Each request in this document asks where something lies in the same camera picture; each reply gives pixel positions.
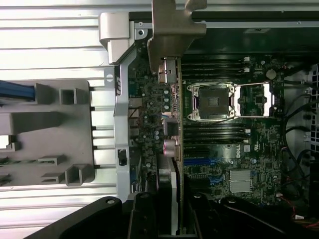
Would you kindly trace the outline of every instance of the motherboard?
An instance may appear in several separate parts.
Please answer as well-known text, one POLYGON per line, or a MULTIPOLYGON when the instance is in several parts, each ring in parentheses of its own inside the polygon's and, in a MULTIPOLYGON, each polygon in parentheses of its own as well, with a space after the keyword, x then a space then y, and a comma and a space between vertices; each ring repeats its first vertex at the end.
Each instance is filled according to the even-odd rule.
POLYGON ((179 84, 169 85, 151 74, 146 42, 136 45, 137 57, 129 67, 130 139, 141 151, 142 162, 134 168, 140 173, 131 178, 135 187, 145 187, 158 154, 177 157, 180 163, 174 151, 177 143, 171 142, 178 137, 167 137, 163 122, 181 118, 179 169, 193 191, 214 199, 234 195, 258 205, 277 203, 284 59, 185 55, 179 62, 179 84))

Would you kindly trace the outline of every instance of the green circuit board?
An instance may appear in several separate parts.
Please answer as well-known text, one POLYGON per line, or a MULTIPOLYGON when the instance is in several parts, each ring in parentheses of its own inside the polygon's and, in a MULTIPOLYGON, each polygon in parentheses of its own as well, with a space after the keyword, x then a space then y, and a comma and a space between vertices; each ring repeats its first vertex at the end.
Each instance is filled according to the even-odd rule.
MULTIPOLYGON (((208 193, 215 199, 234 195, 255 204, 273 205, 278 202, 276 193, 281 178, 278 154, 283 145, 284 83, 280 69, 285 61, 272 55, 249 56, 247 62, 242 60, 247 56, 234 56, 229 61, 210 57, 186 57, 185 70, 182 61, 184 173, 190 178, 194 191, 208 193), (271 80, 267 76, 273 72, 269 70, 276 72, 275 76, 270 76, 271 80), (207 82, 242 85, 265 81, 269 82, 276 97, 271 117, 229 119, 218 124, 187 118, 193 110, 192 92, 187 90, 189 85, 207 82), (233 140, 221 141, 222 135, 215 137, 214 133, 221 129, 225 134, 233 132, 233 140)), ((241 87, 240 95, 242 115, 262 116, 265 102, 262 85, 241 87)))

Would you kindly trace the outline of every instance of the cpu socket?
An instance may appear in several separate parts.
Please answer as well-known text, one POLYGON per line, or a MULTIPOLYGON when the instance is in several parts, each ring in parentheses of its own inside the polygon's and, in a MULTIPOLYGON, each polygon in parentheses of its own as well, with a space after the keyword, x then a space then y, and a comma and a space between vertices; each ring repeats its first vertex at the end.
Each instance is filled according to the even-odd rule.
POLYGON ((231 82, 195 83, 187 86, 192 92, 192 113, 187 116, 193 121, 221 121, 235 118, 271 117, 275 96, 270 91, 269 82, 236 85, 231 82), (242 87, 262 85, 264 96, 260 103, 264 105, 262 116, 245 116, 241 114, 240 90, 242 87))
POLYGON ((188 118, 194 121, 215 121, 235 116, 232 83, 196 83, 187 86, 192 92, 193 112, 188 118))

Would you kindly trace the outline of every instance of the metal pci bracket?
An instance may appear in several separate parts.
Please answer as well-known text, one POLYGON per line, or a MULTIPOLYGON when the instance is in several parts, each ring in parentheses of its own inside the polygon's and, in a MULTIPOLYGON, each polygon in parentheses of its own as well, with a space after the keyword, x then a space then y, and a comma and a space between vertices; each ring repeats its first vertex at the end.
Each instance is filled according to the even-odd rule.
POLYGON ((134 44, 134 22, 128 12, 104 12, 99 16, 100 43, 109 53, 109 64, 118 65, 134 44))
POLYGON ((184 10, 176 10, 175 0, 152 1, 153 37, 148 41, 148 52, 154 74, 165 58, 182 57, 194 39, 206 34, 206 24, 191 19, 195 10, 206 7, 207 0, 187 0, 184 10))

